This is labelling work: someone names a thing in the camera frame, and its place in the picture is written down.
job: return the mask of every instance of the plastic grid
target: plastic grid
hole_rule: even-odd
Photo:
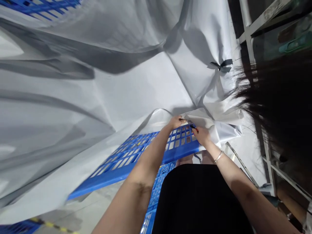
[[[158,133],[130,136],[68,197],[68,200],[126,179],[140,155]],[[168,138],[162,165],[196,153],[198,148],[199,143],[189,125],[174,129]]]
[[[167,174],[175,168],[175,166],[176,166],[176,161],[168,163],[159,168],[159,171],[157,173],[157,177],[154,182],[153,189],[152,189],[152,193],[150,196],[149,207],[147,209],[144,223],[141,228],[141,232],[140,232],[141,234],[152,233],[155,215],[156,215],[156,209],[158,205],[158,200],[159,200],[159,195],[160,195],[160,190],[162,188],[163,180],[165,179]]]
[[[0,225],[1,234],[32,234],[38,228],[40,224],[25,220],[12,225]]]
[[[80,5],[80,0],[0,0],[0,4],[40,20],[53,21]]]

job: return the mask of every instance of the hair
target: hair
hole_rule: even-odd
[[[312,50],[258,62],[241,71],[238,80],[243,84],[234,90],[234,97],[243,100],[240,107],[261,124],[274,145],[294,153],[308,152]]]

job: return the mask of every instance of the silver bracelet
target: silver bracelet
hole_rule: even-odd
[[[214,161],[215,164],[217,164],[217,161],[221,158],[221,156],[223,155],[223,151],[221,150],[219,156],[217,157],[217,159]]]

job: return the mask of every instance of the black bow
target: black bow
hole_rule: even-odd
[[[227,59],[224,60],[223,63],[221,63],[221,65],[215,63],[215,62],[211,62],[210,64],[218,67],[219,71],[222,72],[230,72],[231,67],[226,67],[227,65],[232,65],[233,64],[233,60],[232,59]]]

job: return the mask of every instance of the leg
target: leg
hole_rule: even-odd
[[[194,155],[191,154],[191,155],[188,155],[188,156],[186,156],[184,158],[178,159],[177,162],[176,162],[175,167],[180,166],[182,164],[193,164],[193,156]]]
[[[202,161],[201,161],[202,164],[213,164],[213,159],[211,155],[208,153],[208,151],[203,150],[201,152],[201,155],[202,155]]]

